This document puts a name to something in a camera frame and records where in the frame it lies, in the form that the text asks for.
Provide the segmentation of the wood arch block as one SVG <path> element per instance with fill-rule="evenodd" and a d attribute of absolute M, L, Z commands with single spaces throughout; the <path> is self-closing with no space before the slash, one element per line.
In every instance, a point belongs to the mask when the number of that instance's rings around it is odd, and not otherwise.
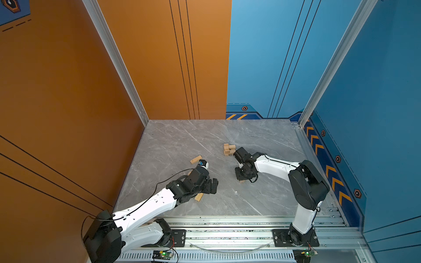
<path fill-rule="evenodd" d="M 223 147 L 224 147 L 224 150 L 225 151 L 235 150 L 236 149 L 236 146 L 235 145 L 230 145 L 230 144 L 224 144 Z"/>

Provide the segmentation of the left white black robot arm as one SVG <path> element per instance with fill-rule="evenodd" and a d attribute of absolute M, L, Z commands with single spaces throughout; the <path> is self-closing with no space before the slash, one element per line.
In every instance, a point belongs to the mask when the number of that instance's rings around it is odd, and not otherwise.
<path fill-rule="evenodd" d="M 186 203 L 199 194 L 216 194 L 219 181 L 211 178 L 207 165 L 178 172 L 178 179 L 165 180 L 166 187 L 125 210 L 107 210 L 93 216 L 93 222 L 82 237 L 92 263 L 113 263 L 122 253 L 144 245 L 165 247 L 172 230 L 158 215 Z"/>

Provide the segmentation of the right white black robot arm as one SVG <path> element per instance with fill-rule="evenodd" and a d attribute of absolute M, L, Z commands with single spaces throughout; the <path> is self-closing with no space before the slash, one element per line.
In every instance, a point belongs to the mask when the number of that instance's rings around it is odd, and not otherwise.
<path fill-rule="evenodd" d="M 327 180 L 308 160 L 287 162 L 257 152 L 250 154 L 244 148 L 234 152 L 239 163 L 235 168 L 239 181 L 255 183 L 260 173 L 266 173 L 289 182 L 298 203 L 296 214 L 289 229 L 273 230 L 276 247 L 318 247 L 314 220 L 330 191 Z"/>

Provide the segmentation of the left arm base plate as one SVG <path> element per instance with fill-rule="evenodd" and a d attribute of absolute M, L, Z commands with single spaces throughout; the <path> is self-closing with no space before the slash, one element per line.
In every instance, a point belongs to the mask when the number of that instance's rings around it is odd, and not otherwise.
<path fill-rule="evenodd" d="M 157 247 L 180 248 L 185 247 L 186 230 L 171 230 L 163 234 L 154 245 Z"/>

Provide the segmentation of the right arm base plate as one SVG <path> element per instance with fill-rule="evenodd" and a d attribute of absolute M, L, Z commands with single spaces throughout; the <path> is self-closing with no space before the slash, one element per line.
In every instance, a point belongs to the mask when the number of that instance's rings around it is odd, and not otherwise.
<path fill-rule="evenodd" d="M 319 239 L 315 229 L 301 234 L 296 230 L 274 229 L 272 230 L 275 247 L 319 247 Z"/>

